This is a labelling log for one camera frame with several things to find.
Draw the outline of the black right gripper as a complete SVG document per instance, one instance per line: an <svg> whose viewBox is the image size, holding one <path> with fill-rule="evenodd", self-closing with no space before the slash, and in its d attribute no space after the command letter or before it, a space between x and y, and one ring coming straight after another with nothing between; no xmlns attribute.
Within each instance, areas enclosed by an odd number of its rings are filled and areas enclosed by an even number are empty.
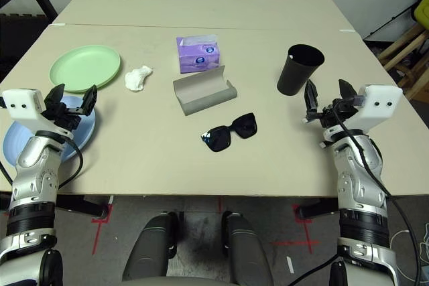
<svg viewBox="0 0 429 286"><path fill-rule="evenodd" d="M316 86L311 80L307 80L304 89L306 116L303 121L309 123L319 120L321 127L328 129L340 125L340 122L344 122L355 115L358 110L348 100L354 100L357 92L350 83L343 79L339 79L339 90L342 99L334 99L332 104L324 107L321 112L318 112Z"/></svg>

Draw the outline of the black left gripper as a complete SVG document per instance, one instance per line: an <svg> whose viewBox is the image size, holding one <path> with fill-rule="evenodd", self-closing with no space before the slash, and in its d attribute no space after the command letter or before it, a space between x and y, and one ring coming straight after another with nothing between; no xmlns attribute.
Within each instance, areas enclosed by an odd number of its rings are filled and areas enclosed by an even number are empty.
<svg viewBox="0 0 429 286"><path fill-rule="evenodd" d="M77 129L81 115L89 116L97 102L97 86L92 85L84 94L80 108L68 108L61 100L65 84L59 84L44 99L46 106L42 115L56 126L72 131Z"/></svg>

